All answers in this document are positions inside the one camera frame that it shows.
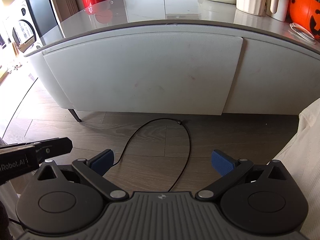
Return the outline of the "white bed cover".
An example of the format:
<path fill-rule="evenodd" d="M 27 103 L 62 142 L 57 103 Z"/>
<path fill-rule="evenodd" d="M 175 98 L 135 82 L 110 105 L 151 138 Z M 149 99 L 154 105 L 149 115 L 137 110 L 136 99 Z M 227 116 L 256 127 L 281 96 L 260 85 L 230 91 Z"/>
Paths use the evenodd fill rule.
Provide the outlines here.
<path fill-rule="evenodd" d="M 319 100 L 299 114 L 296 134 L 275 156 L 294 178 L 309 204 L 301 232 L 309 239 L 319 239 L 320 174 Z"/>

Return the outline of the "white washing machine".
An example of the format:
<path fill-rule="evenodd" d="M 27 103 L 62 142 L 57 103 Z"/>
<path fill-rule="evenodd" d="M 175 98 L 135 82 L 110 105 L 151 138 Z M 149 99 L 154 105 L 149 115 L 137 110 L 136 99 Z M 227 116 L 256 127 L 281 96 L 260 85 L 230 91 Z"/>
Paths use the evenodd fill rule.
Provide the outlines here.
<path fill-rule="evenodd" d="M 21 53 L 29 54 L 43 46 L 26 2 L 16 7 L 10 22 L 12 37 Z"/>

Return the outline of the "orange pumpkin bucket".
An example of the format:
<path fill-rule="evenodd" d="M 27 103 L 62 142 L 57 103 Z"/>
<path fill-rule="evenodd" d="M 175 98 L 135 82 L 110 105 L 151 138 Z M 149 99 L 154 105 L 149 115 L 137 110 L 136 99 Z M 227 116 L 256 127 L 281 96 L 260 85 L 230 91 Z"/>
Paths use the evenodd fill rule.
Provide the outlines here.
<path fill-rule="evenodd" d="M 290 0 L 289 15 L 291 20 L 312 33 L 319 39 L 319 2 L 316 0 Z"/>

